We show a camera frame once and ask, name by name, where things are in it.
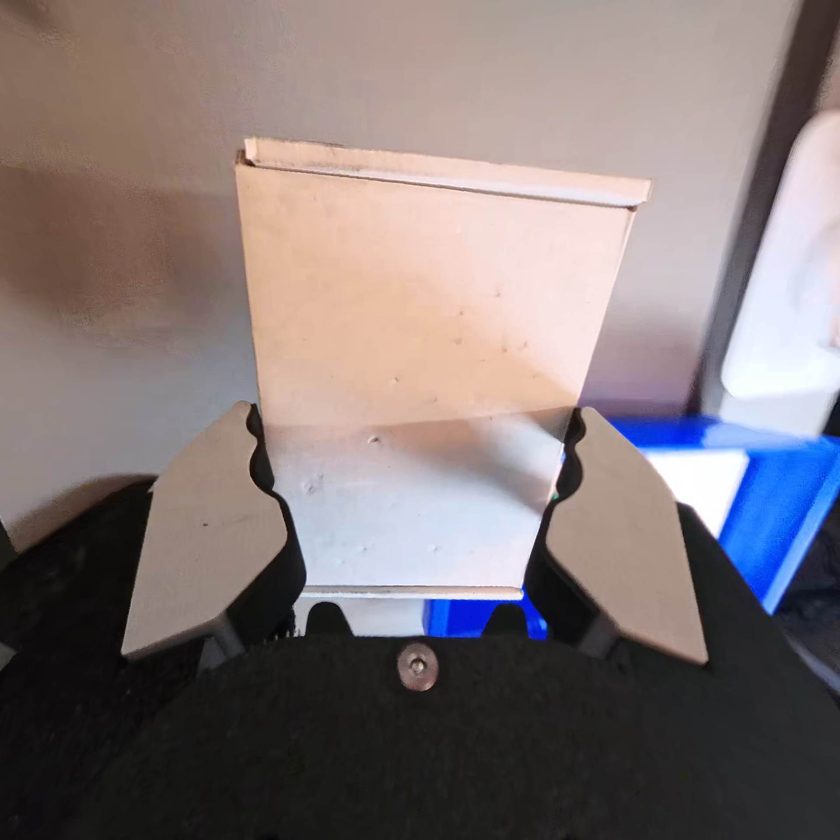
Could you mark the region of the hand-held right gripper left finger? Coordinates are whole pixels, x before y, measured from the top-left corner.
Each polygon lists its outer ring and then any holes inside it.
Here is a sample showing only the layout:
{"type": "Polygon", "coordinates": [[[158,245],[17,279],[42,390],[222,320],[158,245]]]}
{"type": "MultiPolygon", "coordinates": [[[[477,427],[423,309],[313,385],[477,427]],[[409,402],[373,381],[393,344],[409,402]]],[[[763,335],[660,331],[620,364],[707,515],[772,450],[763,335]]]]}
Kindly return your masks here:
{"type": "Polygon", "coordinates": [[[124,658],[210,637],[233,658],[293,628],[307,580],[256,404],[237,402],[152,487],[124,658]]]}

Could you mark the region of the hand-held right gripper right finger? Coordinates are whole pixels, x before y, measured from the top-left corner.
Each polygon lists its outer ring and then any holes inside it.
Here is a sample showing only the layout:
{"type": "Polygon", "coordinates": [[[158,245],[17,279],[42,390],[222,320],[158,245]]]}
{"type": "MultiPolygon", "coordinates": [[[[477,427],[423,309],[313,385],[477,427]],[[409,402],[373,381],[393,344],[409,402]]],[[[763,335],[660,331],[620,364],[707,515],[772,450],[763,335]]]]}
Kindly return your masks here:
{"type": "Polygon", "coordinates": [[[548,639],[609,658],[622,640],[708,662],[677,502],[657,470],[590,407],[572,412],[556,498],[523,590],[548,639]]]}

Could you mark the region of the blue plastic bin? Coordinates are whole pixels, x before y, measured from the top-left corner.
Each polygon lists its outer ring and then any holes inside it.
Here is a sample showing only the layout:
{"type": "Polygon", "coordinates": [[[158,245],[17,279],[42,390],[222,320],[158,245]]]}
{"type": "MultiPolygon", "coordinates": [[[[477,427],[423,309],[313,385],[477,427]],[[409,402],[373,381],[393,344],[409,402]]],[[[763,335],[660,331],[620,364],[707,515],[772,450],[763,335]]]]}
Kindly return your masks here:
{"type": "MultiPolygon", "coordinates": [[[[708,448],[747,453],[749,465],[721,536],[710,535],[772,614],[837,496],[838,443],[752,430],[708,416],[606,421],[640,452],[708,448]]],[[[706,528],[701,520],[700,525],[706,528]]],[[[477,638],[489,633],[492,613],[506,607],[521,609],[531,638],[548,637],[523,584],[516,600],[429,601],[424,630],[430,637],[477,638]]]]}

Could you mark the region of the grey desk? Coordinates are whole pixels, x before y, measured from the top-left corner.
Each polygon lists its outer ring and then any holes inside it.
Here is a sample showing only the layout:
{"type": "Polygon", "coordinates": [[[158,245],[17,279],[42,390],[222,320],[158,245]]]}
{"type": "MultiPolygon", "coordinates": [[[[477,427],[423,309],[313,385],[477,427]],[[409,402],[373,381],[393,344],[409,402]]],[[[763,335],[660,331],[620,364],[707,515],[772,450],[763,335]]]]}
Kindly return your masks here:
{"type": "Polygon", "coordinates": [[[2,2],[2,524],[259,390],[247,138],[648,179],[581,397],[679,411],[806,2],[2,2]]]}

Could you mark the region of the wooden board document stand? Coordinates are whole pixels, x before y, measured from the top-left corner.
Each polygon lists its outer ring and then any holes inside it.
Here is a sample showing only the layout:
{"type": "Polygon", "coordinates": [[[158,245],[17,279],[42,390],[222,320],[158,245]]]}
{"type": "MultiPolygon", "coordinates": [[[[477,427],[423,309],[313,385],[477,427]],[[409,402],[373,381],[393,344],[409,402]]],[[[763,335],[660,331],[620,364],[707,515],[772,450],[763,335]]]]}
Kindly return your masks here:
{"type": "Polygon", "coordinates": [[[836,392],[839,376],[839,111],[800,132],[721,367],[726,392],[758,400],[836,392]]]}

